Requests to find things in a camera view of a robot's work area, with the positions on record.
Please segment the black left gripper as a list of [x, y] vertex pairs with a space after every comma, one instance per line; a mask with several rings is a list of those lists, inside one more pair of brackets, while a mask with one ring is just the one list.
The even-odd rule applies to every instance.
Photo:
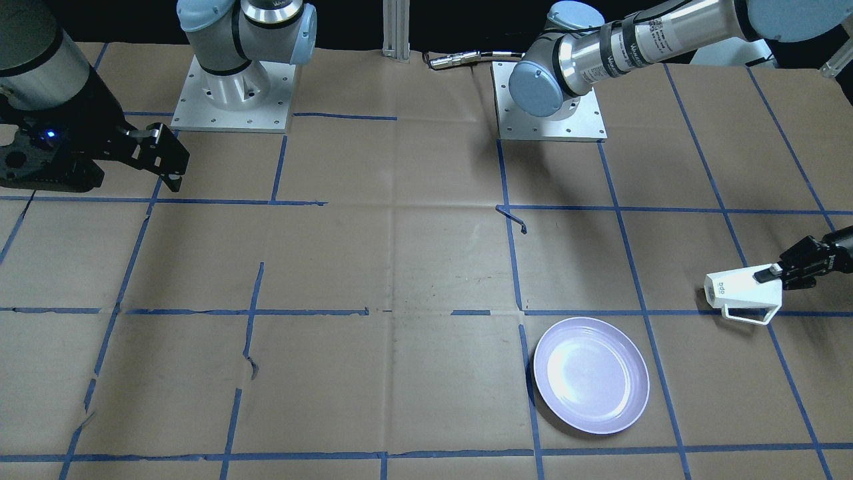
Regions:
[[780, 255], [780, 263], [764, 265], [753, 273], [757, 283], [779, 280], [783, 291], [809, 289], [816, 278], [840, 271], [852, 271], [852, 227], [845, 227], [817, 240], [807, 236]]

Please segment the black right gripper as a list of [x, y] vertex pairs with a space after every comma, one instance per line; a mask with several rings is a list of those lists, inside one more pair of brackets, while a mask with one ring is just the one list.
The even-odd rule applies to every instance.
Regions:
[[97, 160], [104, 160], [156, 174], [177, 193], [189, 164], [188, 150], [166, 124], [137, 129], [126, 121], [94, 68], [81, 91], [57, 107], [16, 109], [2, 94], [2, 125], [17, 128], [2, 146], [4, 188], [85, 193], [103, 184]]

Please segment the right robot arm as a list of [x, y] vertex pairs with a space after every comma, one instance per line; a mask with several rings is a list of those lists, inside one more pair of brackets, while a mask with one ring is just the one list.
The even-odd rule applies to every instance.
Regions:
[[126, 121], [97, 70], [42, 1], [1, 3], [1, 185], [85, 193], [101, 187], [98, 161], [118, 161], [180, 189], [189, 152], [163, 123]]

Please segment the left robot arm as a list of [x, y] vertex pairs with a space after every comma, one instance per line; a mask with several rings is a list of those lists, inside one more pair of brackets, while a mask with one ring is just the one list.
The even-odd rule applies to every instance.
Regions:
[[534, 117], [554, 115], [593, 85], [731, 37], [800, 42], [851, 15], [850, 1], [669, 1], [620, 21], [575, 27], [551, 13], [508, 80]]

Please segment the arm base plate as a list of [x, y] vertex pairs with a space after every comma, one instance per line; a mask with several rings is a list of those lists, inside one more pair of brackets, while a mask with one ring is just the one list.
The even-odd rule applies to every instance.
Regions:
[[171, 127], [212, 133], [284, 134], [298, 68], [253, 61], [240, 73], [220, 76], [193, 58]]
[[514, 64], [492, 64], [494, 105], [498, 136], [502, 140], [603, 142], [608, 134], [595, 90], [567, 101], [554, 115], [535, 117], [525, 113], [510, 95], [508, 82]]

